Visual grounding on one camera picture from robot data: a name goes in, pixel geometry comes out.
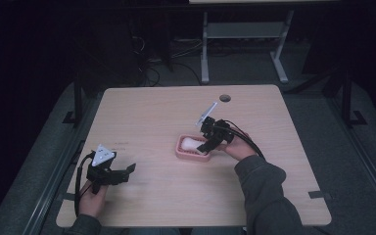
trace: gray floor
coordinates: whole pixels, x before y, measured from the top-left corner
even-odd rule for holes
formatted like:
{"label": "gray floor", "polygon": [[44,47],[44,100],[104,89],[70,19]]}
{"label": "gray floor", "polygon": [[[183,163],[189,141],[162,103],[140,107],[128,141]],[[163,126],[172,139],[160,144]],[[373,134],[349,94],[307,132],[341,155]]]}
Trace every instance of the gray floor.
{"label": "gray floor", "polygon": [[[268,54],[271,46],[272,43],[261,43],[250,50],[231,48],[228,54],[211,53],[209,85],[275,84],[281,90],[288,90],[309,78],[301,74],[309,44],[288,43],[284,48],[281,60],[290,79],[288,84],[282,84],[277,79]],[[172,61],[189,66],[197,75],[201,74],[198,53]],[[161,64],[152,66],[160,75],[158,86],[199,85],[191,70],[178,64],[174,64],[173,68],[169,71]],[[151,84],[158,78],[154,70],[148,71]],[[350,138],[353,133],[356,134],[376,166],[376,111],[368,95],[355,85],[352,107],[361,111],[368,125],[355,126],[349,131],[337,115],[335,104],[339,103],[340,95],[336,99],[326,99],[321,93],[323,84],[324,81],[321,81],[297,95],[284,95],[319,186],[323,193],[330,196],[326,203],[332,222],[324,227],[308,227],[305,232],[376,234],[376,190],[360,159],[359,150]],[[84,97],[84,120],[74,128],[72,124],[62,123],[66,113],[73,110],[72,85],[66,88],[0,208],[0,234],[62,233],[55,219],[61,205],[60,195],[66,192],[75,165],[66,165],[60,169],[62,177],[59,181],[47,183],[50,179],[57,179],[53,171],[63,160],[60,158],[68,156],[73,159],[80,141],[85,140],[101,97],[102,94],[92,99]],[[56,194],[48,195],[52,192],[49,190],[51,187],[57,191]],[[46,216],[42,220],[29,219],[34,210],[42,208],[48,209],[47,213],[43,210],[42,214]],[[31,224],[38,229],[28,230]],[[119,233],[120,229],[114,228],[102,231],[102,234]]]}

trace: wooden table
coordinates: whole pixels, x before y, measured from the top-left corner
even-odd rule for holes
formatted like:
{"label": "wooden table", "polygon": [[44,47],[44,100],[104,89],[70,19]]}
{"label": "wooden table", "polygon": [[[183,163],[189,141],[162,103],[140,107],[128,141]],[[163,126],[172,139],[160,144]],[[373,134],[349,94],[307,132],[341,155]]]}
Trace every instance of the wooden table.
{"label": "wooden table", "polygon": [[[228,103],[219,96],[231,97]],[[266,159],[286,170],[285,196],[304,225],[324,225],[331,215],[319,191],[305,150],[283,98],[274,85],[108,89],[83,147],[81,159],[99,144],[117,151],[112,169],[137,163],[129,182],[111,186],[100,217],[104,226],[244,226],[244,196],[234,159],[212,152],[207,163],[175,156],[179,135],[201,136],[195,125],[212,102],[215,119],[228,119],[247,131]],[[81,182],[85,182],[86,167]],[[75,175],[69,193],[74,192]],[[64,200],[57,224],[75,220],[73,201]]]}

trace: white tag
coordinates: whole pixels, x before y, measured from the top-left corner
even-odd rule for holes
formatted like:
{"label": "white tag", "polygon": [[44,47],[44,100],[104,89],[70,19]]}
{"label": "white tag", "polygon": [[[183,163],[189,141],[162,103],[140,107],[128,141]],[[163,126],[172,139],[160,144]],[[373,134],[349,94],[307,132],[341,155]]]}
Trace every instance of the white tag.
{"label": "white tag", "polygon": [[97,147],[96,155],[94,156],[92,165],[100,165],[104,163],[107,160],[110,160],[115,157],[115,153],[112,151],[106,149],[103,145],[99,144],[99,147]]}

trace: person's right hand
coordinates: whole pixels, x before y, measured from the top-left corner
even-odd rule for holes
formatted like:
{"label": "person's right hand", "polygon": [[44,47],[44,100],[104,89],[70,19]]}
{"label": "person's right hand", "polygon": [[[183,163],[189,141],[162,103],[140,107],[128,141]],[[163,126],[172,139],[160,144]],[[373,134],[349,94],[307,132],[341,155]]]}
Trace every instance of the person's right hand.
{"label": "person's right hand", "polygon": [[220,144],[216,147],[217,150],[222,150],[234,159],[241,161],[248,156],[255,155],[256,151],[250,147],[248,143],[238,136],[234,136],[233,141],[229,144]]}

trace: dark background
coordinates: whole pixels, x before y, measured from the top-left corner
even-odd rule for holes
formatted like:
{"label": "dark background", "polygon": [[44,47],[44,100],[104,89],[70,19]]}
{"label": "dark background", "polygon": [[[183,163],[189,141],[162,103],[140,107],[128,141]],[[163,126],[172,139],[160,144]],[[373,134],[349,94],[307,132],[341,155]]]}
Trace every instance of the dark background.
{"label": "dark background", "polygon": [[[165,59],[174,36],[201,38],[201,12],[84,17],[70,11],[77,5],[85,3],[0,1],[0,203],[58,97],[78,74],[85,77],[83,88],[89,96],[111,86],[137,86],[144,58],[132,53],[130,34],[144,37]],[[256,14],[225,11],[214,16],[242,21]],[[128,17],[133,18],[131,26]],[[288,40],[299,43],[304,38],[312,47],[303,72],[344,65],[376,106],[376,2],[297,10]]]}

